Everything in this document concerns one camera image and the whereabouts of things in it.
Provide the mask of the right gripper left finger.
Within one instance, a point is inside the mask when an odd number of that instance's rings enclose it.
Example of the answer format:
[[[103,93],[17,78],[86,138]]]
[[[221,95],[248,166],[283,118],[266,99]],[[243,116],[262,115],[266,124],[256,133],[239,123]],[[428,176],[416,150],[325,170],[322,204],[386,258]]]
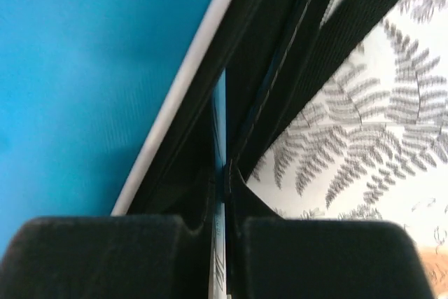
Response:
[[[2,298],[207,298],[214,174],[162,214],[40,217],[1,259]]]

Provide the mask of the blue racket bag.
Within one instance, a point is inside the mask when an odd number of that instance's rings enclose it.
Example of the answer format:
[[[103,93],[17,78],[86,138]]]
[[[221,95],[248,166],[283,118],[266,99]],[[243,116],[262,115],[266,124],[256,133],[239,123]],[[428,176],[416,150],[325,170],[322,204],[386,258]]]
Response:
[[[207,298],[233,298],[226,167],[246,184],[393,1],[1,0],[1,259],[27,221],[162,214],[208,169]]]

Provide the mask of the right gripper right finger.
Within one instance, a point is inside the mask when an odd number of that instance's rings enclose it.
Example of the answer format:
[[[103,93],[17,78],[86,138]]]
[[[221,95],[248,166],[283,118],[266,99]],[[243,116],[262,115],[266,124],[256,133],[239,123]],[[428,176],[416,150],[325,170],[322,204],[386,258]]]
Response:
[[[432,298],[417,251],[384,221],[284,219],[226,173],[233,298]]]

